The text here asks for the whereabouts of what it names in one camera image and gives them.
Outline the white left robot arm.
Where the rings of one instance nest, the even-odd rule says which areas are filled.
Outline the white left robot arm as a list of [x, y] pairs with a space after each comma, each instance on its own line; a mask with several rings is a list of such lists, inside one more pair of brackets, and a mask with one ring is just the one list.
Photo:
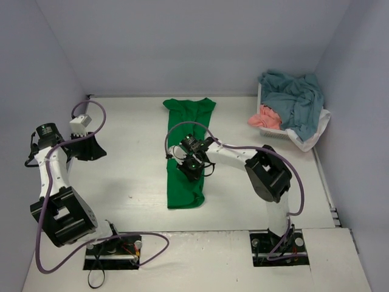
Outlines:
[[33, 218], [40, 220], [43, 203], [48, 196], [41, 231], [55, 246], [92, 239], [97, 235], [98, 220], [89, 205], [71, 186], [67, 163], [73, 158], [95, 161], [106, 156], [107, 152], [95, 137], [56, 148], [64, 139], [55, 123], [38, 126], [32, 134], [35, 135], [38, 135], [38, 142], [30, 143], [29, 159], [25, 162], [25, 166], [29, 167], [29, 162], [35, 160], [34, 166], [40, 170], [40, 198], [30, 205]]

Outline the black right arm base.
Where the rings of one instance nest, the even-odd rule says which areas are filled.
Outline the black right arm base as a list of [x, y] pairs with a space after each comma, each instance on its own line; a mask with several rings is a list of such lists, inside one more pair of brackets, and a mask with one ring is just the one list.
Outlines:
[[309, 266], [308, 252], [301, 229], [290, 230], [287, 239], [274, 252], [280, 237], [269, 231], [251, 232], [252, 263], [256, 268]]

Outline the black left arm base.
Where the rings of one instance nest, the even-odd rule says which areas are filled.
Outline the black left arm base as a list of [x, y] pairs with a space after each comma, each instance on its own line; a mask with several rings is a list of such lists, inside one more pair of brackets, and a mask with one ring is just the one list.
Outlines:
[[121, 236], [115, 240], [88, 245], [84, 255], [83, 270], [138, 270], [141, 248], [141, 235]]

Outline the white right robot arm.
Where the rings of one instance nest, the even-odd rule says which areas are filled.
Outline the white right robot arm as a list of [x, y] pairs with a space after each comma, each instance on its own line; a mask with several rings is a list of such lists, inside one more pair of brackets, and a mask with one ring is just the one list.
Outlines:
[[273, 148], [266, 145], [264, 150], [234, 149], [215, 142], [211, 137], [197, 140], [190, 134], [179, 145], [168, 149], [177, 162], [177, 168], [189, 181], [198, 181], [204, 176], [206, 167], [215, 168], [216, 164], [244, 171], [254, 192], [266, 202], [270, 246], [282, 251], [291, 243], [287, 232], [287, 193], [292, 173], [280, 158], [267, 150], [272, 151]]

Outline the green t shirt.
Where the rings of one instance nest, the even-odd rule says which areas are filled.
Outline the green t shirt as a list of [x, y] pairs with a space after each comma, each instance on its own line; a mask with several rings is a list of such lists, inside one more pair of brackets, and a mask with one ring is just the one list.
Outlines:
[[[196, 139], [205, 137], [205, 127], [210, 125], [210, 119], [216, 102], [209, 98], [199, 101], [168, 99], [163, 102], [168, 110], [168, 129], [181, 122], [185, 125], [178, 126], [168, 137], [169, 147], [177, 145], [183, 138], [192, 134]], [[189, 181], [177, 168], [174, 159], [167, 161], [167, 208], [193, 209], [199, 207], [205, 201], [203, 194], [204, 177], [198, 181]]]

